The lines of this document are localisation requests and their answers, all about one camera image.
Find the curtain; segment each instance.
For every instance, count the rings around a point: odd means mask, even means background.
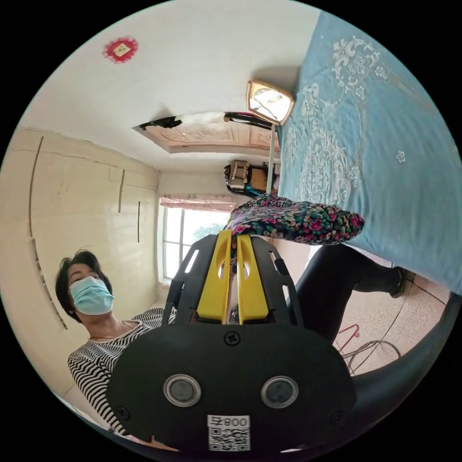
[[[225,194],[161,194],[160,205],[186,210],[231,213],[237,203],[232,195]]]

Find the qr code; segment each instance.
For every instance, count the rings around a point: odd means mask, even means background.
[[[211,451],[250,451],[250,428],[209,428]]]

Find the tree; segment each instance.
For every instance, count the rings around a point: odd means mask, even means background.
[[[199,241],[203,237],[208,236],[209,234],[218,234],[223,229],[223,225],[219,223],[212,223],[208,226],[201,226],[194,231],[194,239]]]

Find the necklace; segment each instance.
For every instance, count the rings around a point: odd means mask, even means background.
[[[132,327],[130,327],[130,326],[127,324],[126,321],[122,321],[122,323],[123,323],[125,326],[127,326],[130,330],[133,329]],[[119,337],[119,335],[117,335],[117,336],[112,336],[112,337],[90,337],[89,340],[93,340],[93,339],[108,339],[108,340],[111,340],[111,339],[113,339],[113,338],[115,338],[115,337]]]

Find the woman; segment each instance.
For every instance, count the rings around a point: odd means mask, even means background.
[[[56,277],[56,296],[64,311],[83,324],[89,334],[88,341],[67,361],[74,381],[113,431],[127,436],[109,408],[105,398],[106,387],[122,351],[141,334],[159,327],[163,310],[153,308],[130,320],[117,319],[112,311],[112,285],[96,256],[86,250],[62,260]],[[172,450],[154,439],[150,446]]]
[[[377,265],[345,245],[323,246],[296,284],[305,326],[333,343],[353,290],[388,292],[397,297],[404,291],[405,276],[401,268]],[[112,292],[109,279],[91,252],[80,251],[73,258],[62,260],[56,295],[66,313],[83,324],[89,334],[88,341],[69,356],[69,369],[92,407],[114,432],[125,436],[109,408],[105,390],[125,347],[148,330],[159,327],[163,309],[149,309],[121,321],[112,311]],[[172,313],[169,322],[174,318]],[[171,449],[154,439],[151,445]]]

